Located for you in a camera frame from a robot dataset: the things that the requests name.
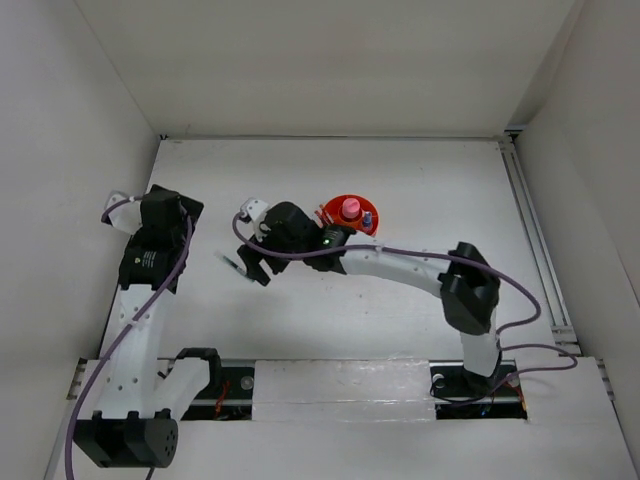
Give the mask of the pink capped glue bottle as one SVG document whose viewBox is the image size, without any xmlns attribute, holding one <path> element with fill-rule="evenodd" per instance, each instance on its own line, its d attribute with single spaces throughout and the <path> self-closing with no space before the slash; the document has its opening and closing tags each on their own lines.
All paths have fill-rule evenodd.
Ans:
<svg viewBox="0 0 640 480">
<path fill-rule="evenodd" d="M 360 201 L 354 197 L 346 198 L 341 205 L 341 217 L 346 221 L 355 221 L 360 215 Z"/>
</svg>

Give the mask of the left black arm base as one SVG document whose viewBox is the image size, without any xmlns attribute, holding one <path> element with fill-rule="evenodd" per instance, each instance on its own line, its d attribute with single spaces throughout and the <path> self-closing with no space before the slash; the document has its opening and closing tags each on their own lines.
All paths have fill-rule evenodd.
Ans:
<svg viewBox="0 0 640 480">
<path fill-rule="evenodd" d="M 185 348 L 157 371 L 156 386 L 172 372 L 177 360 L 195 357 L 213 360 L 213 380 L 192 400 L 182 421 L 248 421 L 252 419 L 255 362 L 253 360 L 223 360 L 213 348 Z"/>
</svg>

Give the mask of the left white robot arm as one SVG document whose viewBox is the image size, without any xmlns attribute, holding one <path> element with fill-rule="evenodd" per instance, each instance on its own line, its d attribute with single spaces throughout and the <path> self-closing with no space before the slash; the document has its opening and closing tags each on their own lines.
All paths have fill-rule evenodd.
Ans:
<svg viewBox="0 0 640 480">
<path fill-rule="evenodd" d="M 164 377 L 157 374 L 163 326 L 203 209 L 154 185 L 138 197 L 112 198 L 103 214 L 104 223 L 130 236 L 118 269 L 119 331 L 78 397 L 84 401 L 104 380 L 91 416 L 74 413 L 66 434 L 66 445 L 100 468 L 168 467 L 191 401 L 222 387 L 222 371 L 204 358 L 179 359 Z"/>
</svg>

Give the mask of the orange capped red pen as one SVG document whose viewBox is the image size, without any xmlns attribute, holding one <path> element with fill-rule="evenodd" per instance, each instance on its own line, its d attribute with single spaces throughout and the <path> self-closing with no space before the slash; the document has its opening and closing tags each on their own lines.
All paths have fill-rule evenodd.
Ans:
<svg viewBox="0 0 640 480">
<path fill-rule="evenodd" d="M 333 225 L 335 223 L 333 216 L 325 209 L 324 206 L 319 208 L 318 217 L 324 226 Z"/>
</svg>

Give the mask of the green pen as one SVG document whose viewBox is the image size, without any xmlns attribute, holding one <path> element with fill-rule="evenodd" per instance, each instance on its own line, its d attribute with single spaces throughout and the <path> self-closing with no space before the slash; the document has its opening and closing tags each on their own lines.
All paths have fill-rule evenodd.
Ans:
<svg viewBox="0 0 640 480">
<path fill-rule="evenodd" d="M 241 277 L 243 277 L 243 278 L 247 278 L 248 277 L 248 274 L 247 274 L 246 270 L 244 268 L 242 268 L 241 266 L 239 266 L 234 260 L 229 258 L 227 255 L 225 255 L 222 252 L 216 250 L 215 251 L 215 257 L 218 260 L 220 260 L 222 263 L 224 263 L 225 265 L 230 267 L 234 272 L 238 273 Z"/>
</svg>

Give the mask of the clear blue spray bottle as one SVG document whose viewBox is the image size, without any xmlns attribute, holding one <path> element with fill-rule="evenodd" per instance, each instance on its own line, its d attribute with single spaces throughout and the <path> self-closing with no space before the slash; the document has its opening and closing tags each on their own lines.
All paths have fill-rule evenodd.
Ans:
<svg viewBox="0 0 640 480">
<path fill-rule="evenodd" d="M 362 222 L 361 222 L 362 230 L 365 232 L 369 232 L 373 227 L 373 215 L 370 211 L 364 211 Z"/>
</svg>

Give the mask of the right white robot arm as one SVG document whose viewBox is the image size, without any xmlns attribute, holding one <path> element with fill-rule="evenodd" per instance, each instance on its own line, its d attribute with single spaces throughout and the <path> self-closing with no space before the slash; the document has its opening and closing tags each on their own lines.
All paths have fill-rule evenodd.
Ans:
<svg viewBox="0 0 640 480">
<path fill-rule="evenodd" d="M 465 387 L 483 394 L 497 384 L 502 360 L 495 329 L 500 280 L 489 273 L 473 245 L 461 242 L 442 258 L 393 251 L 352 227 L 319 226 L 288 201 L 270 206 L 251 198 L 234 221 L 253 230 L 237 253 L 248 278 L 263 286 L 292 261 L 300 261 L 318 272 L 380 278 L 440 299 L 446 323 L 460 335 Z"/>
</svg>

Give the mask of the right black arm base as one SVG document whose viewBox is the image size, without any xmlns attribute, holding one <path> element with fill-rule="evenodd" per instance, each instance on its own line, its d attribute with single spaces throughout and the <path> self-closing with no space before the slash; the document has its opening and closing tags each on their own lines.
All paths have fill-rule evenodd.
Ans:
<svg viewBox="0 0 640 480">
<path fill-rule="evenodd" d="M 430 365 L 429 393 L 435 401 L 437 420 L 526 420 L 528 414 L 519 378 L 498 384 L 516 371 L 503 362 L 490 378 L 468 373 L 460 362 Z"/>
</svg>

